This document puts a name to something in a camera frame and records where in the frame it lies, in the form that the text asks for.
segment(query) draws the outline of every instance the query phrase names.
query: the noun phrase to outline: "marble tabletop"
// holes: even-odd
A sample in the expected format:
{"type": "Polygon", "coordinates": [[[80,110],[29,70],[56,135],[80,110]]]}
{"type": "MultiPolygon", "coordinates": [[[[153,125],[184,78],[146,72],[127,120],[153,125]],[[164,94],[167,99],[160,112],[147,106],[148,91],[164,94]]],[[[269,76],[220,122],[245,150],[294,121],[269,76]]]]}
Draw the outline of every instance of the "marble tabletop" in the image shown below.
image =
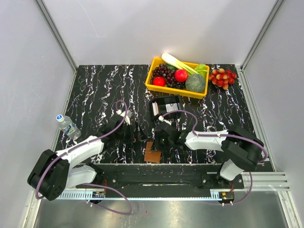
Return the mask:
{"type": "MultiPolygon", "coordinates": [[[[234,65],[209,65],[230,69],[237,73],[234,65]]],[[[91,65],[79,66],[71,92],[66,115],[70,116],[81,129],[82,135],[89,136],[107,123],[115,113],[115,102],[124,100],[133,112],[132,121],[139,121],[148,136],[143,142],[125,144],[117,142],[88,162],[94,163],[146,163],[144,149],[147,141],[154,137],[155,122],[150,118],[148,102],[155,97],[168,94],[149,91],[145,86],[150,65],[91,65]]],[[[238,79],[228,90],[208,85],[207,96],[203,99],[181,97],[184,110],[194,113],[199,124],[197,131],[221,131],[233,124],[254,133],[248,107],[238,79]]],[[[194,120],[181,115],[176,120],[178,129],[190,129],[194,120]]],[[[58,137],[56,150],[74,145],[62,132],[58,137]]],[[[171,149],[162,153],[161,163],[222,163],[228,157],[223,152],[212,150],[181,151],[171,149]]]]}

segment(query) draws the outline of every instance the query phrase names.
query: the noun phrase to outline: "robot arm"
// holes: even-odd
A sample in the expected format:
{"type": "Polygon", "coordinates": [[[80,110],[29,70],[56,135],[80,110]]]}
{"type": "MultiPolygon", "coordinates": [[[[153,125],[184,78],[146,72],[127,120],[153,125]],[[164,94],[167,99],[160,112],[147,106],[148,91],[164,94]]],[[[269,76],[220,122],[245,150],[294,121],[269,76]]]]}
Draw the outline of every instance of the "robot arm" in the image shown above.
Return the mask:
{"type": "Polygon", "coordinates": [[[207,149],[227,153],[230,159],[223,163],[218,174],[228,181],[234,180],[243,171],[255,171],[262,151],[258,146],[244,140],[220,137],[220,135],[242,136],[264,146],[253,134],[239,126],[219,132],[196,132],[199,135],[197,136],[189,131],[179,132],[168,122],[161,122],[156,128],[156,132],[163,146],[178,146],[190,150],[207,149]]]}
{"type": "Polygon", "coordinates": [[[127,113],[125,123],[121,125],[113,134],[102,139],[92,141],[109,133],[122,121],[123,116],[125,116],[125,112],[119,112],[118,114],[119,115],[112,117],[106,125],[103,125],[96,135],[89,136],[85,140],[79,138],[77,140],[77,145],[57,152],[53,152],[51,150],[44,151],[28,177],[28,184],[36,189],[42,174],[49,164],[55,158],[67,153],[68,151],[70,152],[67,153],[67,155],[65,155],[63,158],[60,158],[48,171],[47,175],[42,181],[39,192],[48,200],[54,200],[60,196],[65,188],[70,188],[83,183],[93,182],[96,184],[101,184],[99,182],[102,181],[102,169],[93,164],[86,164],[77,168],[75,168],[75,166],[79,165],[82,161],[90,158],[91,156],[101,153],[112,142],[119,139],[130,141],[133,135],[129,119],[131,112],[127,113]],[[78,146],[79,144],[85,142],[87,142],[87,144],[82,145],[81,147],[78,146]]]}

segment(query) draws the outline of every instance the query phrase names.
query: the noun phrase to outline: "white wall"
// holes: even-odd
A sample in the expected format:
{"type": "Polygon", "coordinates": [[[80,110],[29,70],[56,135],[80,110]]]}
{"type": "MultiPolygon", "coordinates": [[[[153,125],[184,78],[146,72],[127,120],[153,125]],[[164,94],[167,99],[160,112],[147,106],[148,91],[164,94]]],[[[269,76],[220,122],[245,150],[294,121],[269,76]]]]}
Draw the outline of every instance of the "white wall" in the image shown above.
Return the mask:
{"type": "Polygon", "coordinates": [[[18,228],[73,72],[32,0],[0,2],[0,227],[18,228]]]}
{"type": "Polygon", "coordinates": [[[44,0],[76,64],[241,64],[276,0],[44,0]]]}
{"type": "Polygon", "coordinates": [[[245,69],[279,171],[304,221],[304,2],[288,0],[245,69]]]}

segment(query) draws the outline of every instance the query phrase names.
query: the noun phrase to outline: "red grapes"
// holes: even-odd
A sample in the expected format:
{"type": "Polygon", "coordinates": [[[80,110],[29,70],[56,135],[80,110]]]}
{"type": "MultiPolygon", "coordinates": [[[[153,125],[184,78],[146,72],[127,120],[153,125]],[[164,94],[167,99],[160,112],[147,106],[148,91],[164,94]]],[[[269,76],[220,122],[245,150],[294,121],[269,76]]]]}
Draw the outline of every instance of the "red grapes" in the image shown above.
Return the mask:
{"type": "Polygon", "coordinates": [[[166,67],[166,64],[160,64],[152,71],[152,77],[150,79],[150,84],[153,85],[153,79],[155,77],[163,77],[165,79],[166,85],[169,88],[183,89],[185,87],[184,82],[178,82],[175,80],[176,70],[170,70],[166,67]]]}

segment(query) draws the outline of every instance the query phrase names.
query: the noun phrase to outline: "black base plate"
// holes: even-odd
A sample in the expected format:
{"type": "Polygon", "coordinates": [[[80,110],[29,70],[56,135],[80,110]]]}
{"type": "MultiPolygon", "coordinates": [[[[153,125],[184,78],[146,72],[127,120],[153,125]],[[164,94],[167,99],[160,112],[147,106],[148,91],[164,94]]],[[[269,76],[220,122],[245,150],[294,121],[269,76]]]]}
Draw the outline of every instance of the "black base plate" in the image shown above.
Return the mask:
{"type": "MultiPolygon", "coordinates": [[[[209,189],[202,189],[202,180],[211,179],[219,165],[186,165],[186,164],[142,164],[113,165],[97,164],[104,170],[104,179],[109,187],[118,189],[129,198],[168,198],[168,197],[210,197],[209,189]]],[[[234,182],[235,189],[244,185],[234,182]]],[[[112,191],[106,192],[107,198],[116,198],[112,191]]]]}

